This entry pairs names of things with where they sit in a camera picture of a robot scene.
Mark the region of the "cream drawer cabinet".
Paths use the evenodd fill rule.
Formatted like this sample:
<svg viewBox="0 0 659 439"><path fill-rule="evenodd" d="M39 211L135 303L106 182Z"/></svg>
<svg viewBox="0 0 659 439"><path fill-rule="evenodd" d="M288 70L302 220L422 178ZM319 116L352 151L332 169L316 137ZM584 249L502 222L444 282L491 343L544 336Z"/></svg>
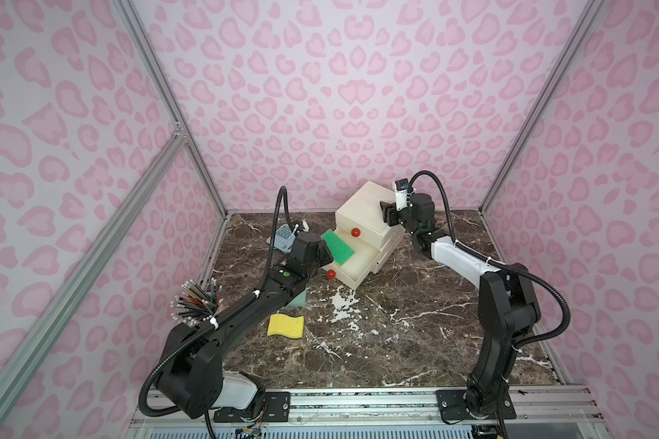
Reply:
<svg viewBox="0 0 659 439"><path fill-rule="evenodd" d="M377 273L403 238L400 225L384 222L381 202L394 203L393 190L366 182L335 212L335 233L354 250L340 270L354 280Z"/></svg>

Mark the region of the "green and yellow scrub sponge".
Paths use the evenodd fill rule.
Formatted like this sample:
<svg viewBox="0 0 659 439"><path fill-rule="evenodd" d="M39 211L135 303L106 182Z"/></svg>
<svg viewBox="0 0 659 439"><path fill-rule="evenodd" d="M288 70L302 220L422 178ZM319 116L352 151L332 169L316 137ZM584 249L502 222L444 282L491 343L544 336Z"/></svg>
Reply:
<svg viewBox="0 0 659 439"><path fill-rule="evenodd" d="M355 255L355 250L333 230L327 230L321 237L327 244L333 261L337 265L344 265L344 263L347 263Z"/></svg>

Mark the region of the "teal sponge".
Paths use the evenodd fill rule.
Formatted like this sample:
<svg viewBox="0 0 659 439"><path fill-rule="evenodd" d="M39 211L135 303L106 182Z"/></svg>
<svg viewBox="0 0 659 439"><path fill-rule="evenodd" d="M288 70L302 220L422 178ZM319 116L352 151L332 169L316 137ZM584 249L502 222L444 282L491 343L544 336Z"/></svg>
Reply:
<svg viewBox="0 0 659 439"><path fill-rule="evenodd" d="M305 290L302 293L295 296L288 304L287 307L302 308L307 304L308 291Z"/></svg>

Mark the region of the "pale yellow cellulose sponge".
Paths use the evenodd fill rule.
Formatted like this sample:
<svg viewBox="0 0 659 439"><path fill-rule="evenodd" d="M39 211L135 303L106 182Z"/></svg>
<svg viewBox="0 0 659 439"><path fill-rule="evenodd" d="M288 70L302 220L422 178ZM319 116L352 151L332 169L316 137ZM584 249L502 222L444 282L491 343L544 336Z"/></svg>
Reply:
<svg viewBox="0 0 659 439"><path fill-rule="evenodd" d="M304 335L305 319L303 316L287 316L274 314L269 318L267 335L280 336L289 339L300 339Z"/></svg>

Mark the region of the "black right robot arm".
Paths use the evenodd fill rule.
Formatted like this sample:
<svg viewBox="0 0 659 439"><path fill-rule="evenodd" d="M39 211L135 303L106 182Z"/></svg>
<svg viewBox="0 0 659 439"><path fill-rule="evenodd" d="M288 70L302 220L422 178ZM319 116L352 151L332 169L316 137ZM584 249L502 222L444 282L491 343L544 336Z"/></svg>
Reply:
<svg viewBox="0 0 659 439"><path fill-rule="evenodd" d="M450 268L478 290L478 319L483 342L476 365L467 378L463 403L466 413L484 419L499 415L506 402L509 377L523 347L556 338L569 328L571 311L564 296L521 264L488 257L438 227L435 203L423 193L394 203L380 203L383 222L402 226L416 249ZM542 313L535 286L547 290L560 306L561 322L544 334L533 335Z"/></svg>

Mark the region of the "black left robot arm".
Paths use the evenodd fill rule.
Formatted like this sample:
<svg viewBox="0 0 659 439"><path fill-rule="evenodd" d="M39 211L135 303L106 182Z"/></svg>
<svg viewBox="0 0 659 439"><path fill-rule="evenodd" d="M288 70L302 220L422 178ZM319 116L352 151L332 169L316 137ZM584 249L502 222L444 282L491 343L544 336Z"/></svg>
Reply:
<svg viewBox="0 0 659 439"><path fill-rule="evenodd" d="M260 288L217 316L192 327L174 327L159 364L142 384L140 413L162 417L181 412L197 419L212 410L234 409L245 420L258 417L265 406L265 387L248 374L225 371L224 358L262 321L303 293L318 270L332 261L320 235L299 232L291 252L268 269Z"/></svg>

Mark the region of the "light blue calculator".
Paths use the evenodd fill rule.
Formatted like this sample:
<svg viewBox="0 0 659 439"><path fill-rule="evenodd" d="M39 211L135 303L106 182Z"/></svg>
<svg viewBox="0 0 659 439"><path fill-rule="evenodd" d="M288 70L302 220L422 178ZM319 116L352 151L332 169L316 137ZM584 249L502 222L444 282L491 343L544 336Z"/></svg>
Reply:
<svg viewBox="0 0 659 439"><path fill-rule="evenodd" d="M283 254L289 254L291 252L293 243L296 238L292 236L290 227L287 224L280 226L274 235L274 248L283 252Z"/></svg>

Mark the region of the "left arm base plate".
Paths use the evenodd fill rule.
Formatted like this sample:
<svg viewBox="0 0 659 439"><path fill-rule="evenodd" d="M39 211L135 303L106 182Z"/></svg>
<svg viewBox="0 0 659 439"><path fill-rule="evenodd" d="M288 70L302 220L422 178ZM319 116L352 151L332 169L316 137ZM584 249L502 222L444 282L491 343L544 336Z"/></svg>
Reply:
<svg viewBox="0 0 659 439"><path fill-rule="evenodd" d="M212 420L216 424L252 424L252 422L285 423L289 419L291 393L266 391L256 396L245 409L224 407L216 410Z"/></svg>

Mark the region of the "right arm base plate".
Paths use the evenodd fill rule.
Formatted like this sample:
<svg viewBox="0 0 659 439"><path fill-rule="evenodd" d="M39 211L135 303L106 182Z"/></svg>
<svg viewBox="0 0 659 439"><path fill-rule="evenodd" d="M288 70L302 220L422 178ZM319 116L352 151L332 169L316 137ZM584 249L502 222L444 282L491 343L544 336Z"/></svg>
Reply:
<svg viewBox="0 0 659 439"><path fill-rule="evenodd" d="M445 424L516 419L514 403L507 393L483 397L474 389L438 390L436 398L441 420Z"/></svg>

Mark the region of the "aluminium mounting rail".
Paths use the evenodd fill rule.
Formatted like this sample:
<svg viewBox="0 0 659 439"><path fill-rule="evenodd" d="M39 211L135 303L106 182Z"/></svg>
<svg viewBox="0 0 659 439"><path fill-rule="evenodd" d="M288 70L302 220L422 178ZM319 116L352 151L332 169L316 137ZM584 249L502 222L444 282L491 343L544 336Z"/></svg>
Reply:
<svg viewBox="0 0 659 439"><path fill-rule="evenodd" d="M460 387L384 387L292 389L287 398L269 404L260 417L264 426L494 424L467 417L459 407ZM514 386L503 408L514 418L507 424L602 424L600 407L580 385Z"/></svg>

